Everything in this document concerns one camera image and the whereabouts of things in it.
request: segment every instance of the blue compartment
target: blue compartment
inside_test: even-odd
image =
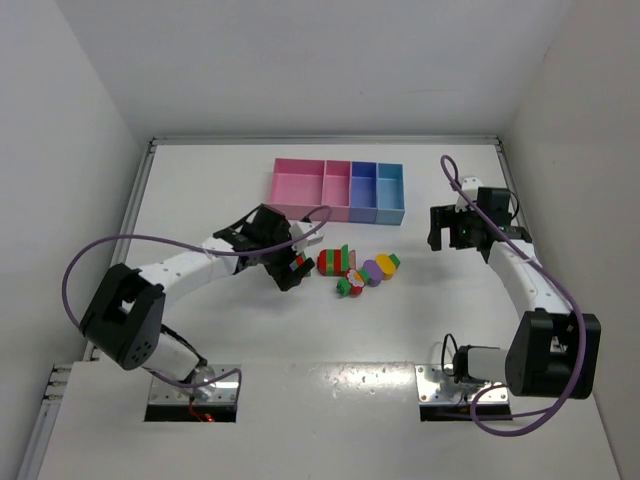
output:
[[[377,213],[377,168],[372,162],[351,164],[351,210],[349,221],[375,223]]]
[[[400,225],[404,218],[404,178],[402,165],[378,164],[376,182],[378,212],[376,223]]]

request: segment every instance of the metal base plate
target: metal base plate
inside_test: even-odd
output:
[[[459,407],[470,404],[473,398],[482,390],[494,385],[455,383],[442,371],[440,365],[416,365],[416,383],[418,386],[418,401],[421,407]],[[452,365],[445,365],[447,372],[452,371]],[[482,396],[479,406],[509,406],[509,392],[507,388],[497,388]]]
[[[210,365],[210,367],[213,368],[213,370],[216,372],[216,375],[220,375],[234,368],[239,368],[240,365]],[[236,396],[238,394],[237,377],[235,375],[232,375],[220,382],[216,382],[214,386],[214,394],[211,395],[208,400],[197,399],[194,402],[194,405],[206,405],[210,407],[233,407],[236,401]],[[151,388],[149,389],[148,405],[162,407],[188,407],[189,394],[185,391],[180,391],[154,377],[151,381]]]

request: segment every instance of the metal bracket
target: metal bracket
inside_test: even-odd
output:
[[[484,384],[455,383],[442,371],[440,365],[416,365],[416,383],[418,386],[418,402],[421,407],[460,407],[470,404],[473,398],[492,382]],[[450,372],[452,365],[445,365]],[[497,388],[482,396],[479,406],[509,406],[507,388]]]
[[[31,431],[29,444],[22,458],[22,465],[17,480],[35,480],[40,473],[44,454],[49,445],[49,438],[60,410],[62,396],[67,387],[72,365],[54,365],[42,398],[38,418]]]
[[[240,365],[210,365],[216,375],[228,372],[234,368],[240,368]],[[225,378],[220,382],[212,384],[209,391],[212,394],[208,399],[198,397],[194,405],[210,406],[210,407],[233,407],[238,394],[238,381],[235,375]],[[186,391],[180,391],[171,385],[164,383],[162,380],[153,378],[151,388],[149,389],[149,406],[162,407],[186,407],[189,406],[189,394]]]

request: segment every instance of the white table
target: white table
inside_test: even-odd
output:
[[[191,243],[267,198],[275,157],[403,163],[402,226],[329,224],[324,243],[308,251],[348,243],[359,264],[396,253],[402,265],[358,298],[336,299],[335,281],[317,272],[281,293],[262,267],[185,297],[164,321],[211,362],[243,365],[237,423],[144,423],[145,372],[108,359],[79,363],[39,479],[618,478],[592,398],[518,439],[419,421],[412,364],[437,363],[447,332],[506,348],[519,320],[477,252],[426,244],[429,207],[455,202],[439,166],[444,153],[461,174],[504,185],[493,145],[159,146],[135,232]],[[127,263],[175,253],[134,242]],[[549,403],[512,400],[515,411]]]

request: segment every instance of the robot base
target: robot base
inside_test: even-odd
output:
[[[220,375],[240,365],[209,365],[208,370]],[[193,411],[209,414],[212,423],[235,423],[238,381],[235,375],[207,388],[208,398],[200,392],[193,402]],[[157,378],[151,381],[145,422],[200,422],[189,408],[190,391],[178,390]]]
[[[440,365],[416,365],[416,383],[420,420],[425,422],[470,421],[469,409],[473,398],[483,389],[493,385],[455,383],[442,371]],[[448,373],[451,365],[445,365]],[[478,402],[478,415],[510,415],[509,392],[498,388],[483,395]]]

